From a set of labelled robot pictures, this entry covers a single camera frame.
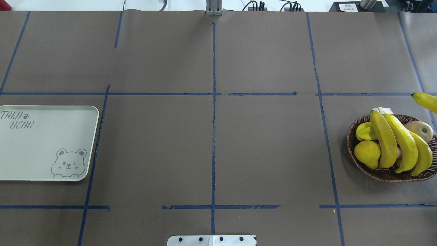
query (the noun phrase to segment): fruit basket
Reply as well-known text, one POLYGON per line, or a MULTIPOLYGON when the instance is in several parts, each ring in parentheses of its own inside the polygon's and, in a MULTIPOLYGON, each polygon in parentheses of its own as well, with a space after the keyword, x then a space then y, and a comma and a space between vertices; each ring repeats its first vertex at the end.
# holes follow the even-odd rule
MULTIPOLYGON (((406 124, 410 121, 418 120, 414 117, 403 115, 403 114, 395 114, 396 118, 399 119, 399 121, 402 124, 406 124)), ((357 127, 365 122, 370 121, 370 116, 362 116, 358 119, 356 119, 352 125, 350 126, 347 136, 346 136, 346 146, 347 146, 347 152, 349 153, 350 158, 352 159, 353 163, 360 169, 363 173, 365 173, 367 176, 381 181, 381 182, 387 182, 387 183, 400 183, 400 182, 415 182, 415 181, 423 181, 430 179, 434 177, 437 173, 437 137, 434 134, 431 141, 428 142, 428 145, 431 148, 431 151, 433 152, 433 162, 432 165, 424 172, 419 174, 416 177, 413 177, 410 175, 409 172, 402 172, 402 173, 395 173, 396 166, 394 165, 391 168, 388 169, 376 169, 376 170, 370 170, 366 167, 363 163, 358 161, 354 156, 354 148, 357 144, 360 143, 360 141, 355 136, 357 127)))

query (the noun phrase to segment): bear illustration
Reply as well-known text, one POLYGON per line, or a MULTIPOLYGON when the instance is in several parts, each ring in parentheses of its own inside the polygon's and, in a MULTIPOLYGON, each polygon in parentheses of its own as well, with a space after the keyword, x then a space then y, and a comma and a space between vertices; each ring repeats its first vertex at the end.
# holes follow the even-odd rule
POLYGON ((79 178, 85 171, 85 156, 87 151, 79 149, 77 152, 67 152, 60 149, 56 153, 58 157, 52 166, 54 178, 79 178))

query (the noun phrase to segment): yellow banana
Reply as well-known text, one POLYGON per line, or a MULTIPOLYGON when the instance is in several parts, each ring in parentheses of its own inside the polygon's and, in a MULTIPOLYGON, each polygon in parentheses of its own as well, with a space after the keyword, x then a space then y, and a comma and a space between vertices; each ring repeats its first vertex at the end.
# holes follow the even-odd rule
POLYGON ((423 92, 411 94, 411 97, 422 107, 437 114, 437 98, 423 92))
POLYGON ((414 141, 416 142, 417 151, 419 153, 416 166, 413 172, 411 172, 411 176, 417 176, 421 172, 430 168, 431 164, 433 163, 433 152, 431 151, 431 148, 425 142, 425 140, 419 137, 419 135, 415 134, 412 131, 410 131, 410 133, 411 136, 414 138, 414 141))
POLYGON ((371 111, 370 122, 381 147, 378 169, 392 167, 398 156, 398 145, 396 144, 395 135, 380 112, 371 111))
POLYGON ((373 130, 373 128, 371 126, 372 125, 370 122, 364 122, 357 127, 357 131, 356 131, 355 135, 357 136, 358 140, 363 141, 363 140, 377 140, 378 139, 375 131, 373 130))
POLYGON ((411 136, 409 130, 402 125, 396 116, 391 114, 383 114, 383 116, 392 128, 396 141, 398 142, 402 151, 401 164, 398 169, 395 169, 395 173, 408 171, 413 168, 417 162, 418 152, 416 142, 411 136))

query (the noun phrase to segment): metal bracket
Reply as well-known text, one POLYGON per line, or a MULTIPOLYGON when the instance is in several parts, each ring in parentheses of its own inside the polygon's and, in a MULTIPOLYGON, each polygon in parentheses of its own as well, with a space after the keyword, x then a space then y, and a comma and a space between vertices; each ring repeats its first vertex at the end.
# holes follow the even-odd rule
POLYGON ((256 238, 254 235, 172 236, 167 246, 256 246, 256 238))
POLYGON ((222 0, 206 0, 206 15, 222 15, 222 0))

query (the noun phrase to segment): blue tape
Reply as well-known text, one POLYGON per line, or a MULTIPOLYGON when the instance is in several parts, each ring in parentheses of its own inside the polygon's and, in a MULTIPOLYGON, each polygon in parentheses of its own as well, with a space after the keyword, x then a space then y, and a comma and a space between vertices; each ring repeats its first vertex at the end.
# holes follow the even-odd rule
MULTIPOLYGON (((104 96, 101 92, 3 92, 2 95, 26 96, 104 96)), ((179 92, 111 92, 109 96, 213 96, 214 93, 179 93, 179 92)))
MULTIPOLYGON (((84 209, 79 205, 0 205, 0 209, 84 209)), ((109 210, 109 206, 89 206, 88 209, 109 210)))
POLYGON ((10 68, 12 67, 12 63, 14 62, 15 55, 17 54, 17 50, 18 50, 18 47, 20 45, 21 38, 23 38, 23 33, 24 33, 24 30, 26 29, 27 22, 29 21, 29 16, 30 16, 30 11, 28 11, 28 14, 26 16, 26 20, 24 21, 24 24, 23 24, 23 28, 21 29, 20 36, 18 37, 18 40, 17 40, 17 44, 15 45, 14 52, 12 53, 12 57, 10 58, 9 65, 7 66, 6 73, 5 73, 4 78, 3 78, 3 83, 1 84, 1 87, 0 87, 0 95, 3 92, 4 85, 6 84, 7 77, 9 76, 9 71, 10 71, 10 68))
POLYGON ((411 93, 318 93, 316 96, 411 96, 411 93))
POLYGON ((277 209, 280 205, 216 205, 216 209, 277 209))
POLYGON ((77 242, 78 246, 82 245, 83 230, 85 228, 85 221, 87 219, 88 204, 90 202, 91 187, 93 185, 94 169, 96 167, 97 153, 98 153, 98 150, 99 150, 100 137, 101 137, 101 134, 102 134, 103 120, 105 118, 106 104, 108 102, 109 87, 110 87, 110 85, 108 85, 108 87, 106 89, 105 101, 103 103, 103 109, 102 109, 102 116, 100 118, 99 132, 97 134, 97 141, 96 141, 96 150, 94 152, 93 165, 91 167, 90 180, 89 180, 89 183, 88 183, 87 198, 85 200, 85 207, 83 208, 82 224, 80 226, 79 240, 77 242))
POLYGON ((179 92, 112 92, 110 96, 214 96, 214 93, 179 93, 179 92))
MULTIPOLYGON (((307 24, 308 24, 309 42, 311 44, 311 53, 312 53, 312 62, 314 65, 314 74, 316 76, 316 81, 317 81, 317 91, 318 91, 318 95, 319 95, 320 112, 322 114, 323 131, 325 132, 325 142, 326 142, 326 146, 328 148, 328 155, 329 155, 329 166, 331 167, 331 180, 332 180, 332 187, 333 187, 333 191, 334 191, 334 200, 335 200, 335 204, 338 205, 338 195, 337 195, 337 186, 335 184, 334 166, 332 164, 331 148, 329 146, 328 129, 326 127, 325 112, 323 110, 322 92, 320 89, 319 75, 317 74, 317 69, 316 69, 316 54, 314 51, 314 43, 312 40, 311 24, 310 24, 308 12, 306 13, 306 20, 307 20, 307 24)), ((341 245, 344 246, 343 225, 341 223, 341 215, 340 215, 339 208, 337 208, 337 221, 338 221, 338 230, 340 233, 341 245)))
MULTIPOLYGON (((413 54, 411 53, 411 49, 410 49, 410 46, 409 46, 409 43, 408 43, 407 36, 405 34, 405 29, 404 29, 404 25, 402 23, 401 14, 399 12, 398 12, 398 20, 399 20, 399 25, 401 26, 402 36, 404 37, 405 45, 407 46, 408 54, 409 54, 410 59, 411 59, 411 63, 413 64, 414 72, 416 73, 417 81, 419 82, 420 90, 422 92, 425 92, 425 90, 423 88, 423 84, 422 84, 422 79, 420 79, 420 75, 419 75, 419 72, 417 70, 416 62, 414 61, 414 57, 413 57, 413 54)), ((428 114, 430 115, 431 123, 432 123, 432 125, 434 127, 434 131, 437 131, 437 126, 436 126, 436 122, 435 122, 435 119, 434 119, 434 115, 429 110, 428 110, 428 114)))
POLYGON ((292 93, 229 93, 226 96, 296 96, 296 92, 292 93))
POLYGON ((426 207, 435 208, 437 204, 346 204, 346 205, 320 205, 319 208, 389 208, 389 207, 426 207))
POLYGON ((105 93, 90 92, 3 92, 2 95, 21 96, 104 96, 105 93))
POLYGON ((215 234, 215 23, 212 23, 212 172, 211 172, 211 234, 215 234))
POLYGON ((173 205, 163 206, 163 209, 211 209, 211 205, 173 205))
POLYGON ((410 49, 410 46, 409 46, 409 43, 407 40, 407 36, 405 35, 405 30, 404 30, 404 25, 402 24, 401 14, 399 12, 397 14, 398 14, 399 25, 401 26, 402 36, 404 37, 404 41, 405 41, 405 44, 407 46, 408 54, 410 56, 411 63, 413 64, 414 72, 416 73, 417 80, 419 81, 420 89, 422 90, 422 92, 424 92, 422 80, 420 79, 419 72, 417 71, 416 62, 414 61, 413 54, 411 53, 411 49, 410 49))
MULTIPOLYGON (((280 205, 215 205, 214 209, 277 209, 280 205)), ((210 205, 172 205, 163 209, 212 209, 210 205)))
POLYGON ((114 45, 115 49, 118 46, 118 36, 120 35, 120 28, 121 28, 121 20, 122 20, 122 18, 123 18, 123 11, 120 11, 120 18, 118 19, 117 36, 115 37, 115 45, 114 45))

